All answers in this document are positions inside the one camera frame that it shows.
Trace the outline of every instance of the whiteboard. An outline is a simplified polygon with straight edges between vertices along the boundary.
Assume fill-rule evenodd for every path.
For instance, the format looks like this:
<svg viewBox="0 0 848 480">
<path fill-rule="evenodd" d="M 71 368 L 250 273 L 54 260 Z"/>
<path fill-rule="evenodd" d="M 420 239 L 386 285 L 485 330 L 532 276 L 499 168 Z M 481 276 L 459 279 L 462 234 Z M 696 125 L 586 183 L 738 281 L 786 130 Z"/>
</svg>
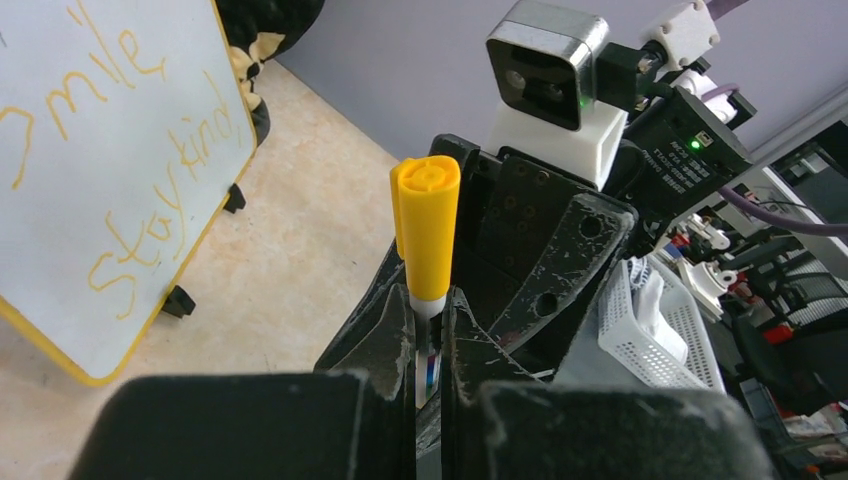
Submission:
<svg viewBox="0 0 848 480">
<path fill-rule="evenodd" d="M 86 383 L 255 150 L 227 52 L 210 0 L 0 2 L 0 313 Z"/>
</svg>

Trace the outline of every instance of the beige floor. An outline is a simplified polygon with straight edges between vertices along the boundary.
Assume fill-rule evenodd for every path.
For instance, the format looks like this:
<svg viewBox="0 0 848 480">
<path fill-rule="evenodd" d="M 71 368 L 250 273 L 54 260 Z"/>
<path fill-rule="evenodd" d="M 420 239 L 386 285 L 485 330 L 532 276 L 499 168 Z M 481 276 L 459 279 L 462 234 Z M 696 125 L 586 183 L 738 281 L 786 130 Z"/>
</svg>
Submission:
<svg viewBox="0 0 848 480">
<path fill-rule="evenodd" d="M 121 383 L 162 373 L 309 370 L 370 283 L 394 235 L 385 151 L 269 62 L 257 91 L 271 136 L 182 285 L 190 317 L 160 317 L 114 384 L 68 377 L 0 321 L 0 479 L 63 478 Z"/>
</svg>

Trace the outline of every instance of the white tissue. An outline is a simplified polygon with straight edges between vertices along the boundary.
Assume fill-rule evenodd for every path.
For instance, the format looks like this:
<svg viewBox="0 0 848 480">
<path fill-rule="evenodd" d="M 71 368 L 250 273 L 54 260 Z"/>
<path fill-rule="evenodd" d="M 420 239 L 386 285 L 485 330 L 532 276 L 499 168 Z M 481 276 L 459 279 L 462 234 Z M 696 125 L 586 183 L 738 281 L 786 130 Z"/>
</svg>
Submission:
<svg viewBox="0 0 848 480">
<path fill-rule="evenodd" d="M 648 335 L 672 357 L 685 364 L 686 357 L 689 356 L 689 346 L 660 313 L 660 297 L 664 284 L 660 274 L 652 271 L 644 286 L 633 292 L 633 313 L 636 315 L 636 323 Z"/>
</svg>

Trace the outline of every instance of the white connector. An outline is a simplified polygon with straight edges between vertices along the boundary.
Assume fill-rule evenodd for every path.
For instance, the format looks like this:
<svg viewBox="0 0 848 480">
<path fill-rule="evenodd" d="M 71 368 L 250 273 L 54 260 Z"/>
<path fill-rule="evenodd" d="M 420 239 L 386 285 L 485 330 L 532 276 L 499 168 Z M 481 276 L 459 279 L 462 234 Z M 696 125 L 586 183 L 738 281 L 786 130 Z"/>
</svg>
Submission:
<svg viewBox="0 0 848 480">
<path fill-rule="evenodd" d="M 666 9 L 651 22 L 642 40 L 656 40 L 668 53 L 666 68 L 682 70 L 706 53 L 721 38 L 703 0 L 681 3 Z"/>
<path fill-rule="evenodd" d="M 706 75 L 701 75 L 694 70 L 686 70 L 681 73 L 673 82 L 672 86 L 679 85 L 687 90 L 692 95 L 701 98 L 705 93 L 716 88 L 715 82 Z M 704 105 L 721 120 L 721 123 L 727 124 L 738 113 L 733 105 L 730 104 L 730 94 L 732 92 L 723 93 L 704 102 Z"/>
<path fill-rule="evenodd" d="M 577 175 L 603 190 L 624 133 L 627 112 L 595 102 L 582 112 L 579 131 L 566 130 L 498 102 L 495 124 L 483 150 L 497 155 L 510 146 Z"/>
<path fill-rule="evenodd" d="M 704 219 L 697 213 L 693 213 L 683 224 L 699 237 L 710 242 L 710 246 L 714 249 L 727 250 L 730 248 L 730 239 L 724 234 L 724 230 L 718 230 L 709 223 L 704 222 Z"/>
</svg>

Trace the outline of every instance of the marker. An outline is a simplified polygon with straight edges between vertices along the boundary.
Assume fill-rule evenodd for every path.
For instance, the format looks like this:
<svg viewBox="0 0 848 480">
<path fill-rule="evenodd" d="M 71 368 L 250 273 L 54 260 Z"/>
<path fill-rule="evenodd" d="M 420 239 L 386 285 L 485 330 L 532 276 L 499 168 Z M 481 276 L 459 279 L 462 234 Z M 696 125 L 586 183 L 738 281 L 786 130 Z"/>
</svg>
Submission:
<svg viewBox="0 0 848 480">
<path fill-rule="evenodd" d="M 440 320 L 450 288 L 459 179 L 459 164 L 445 155 L 406 159 L 390 174 L 397 251 L 406 264 L 409 303 L 415 312 L 418 408 L 427 403 L 439 380 Z"/>
</svg>

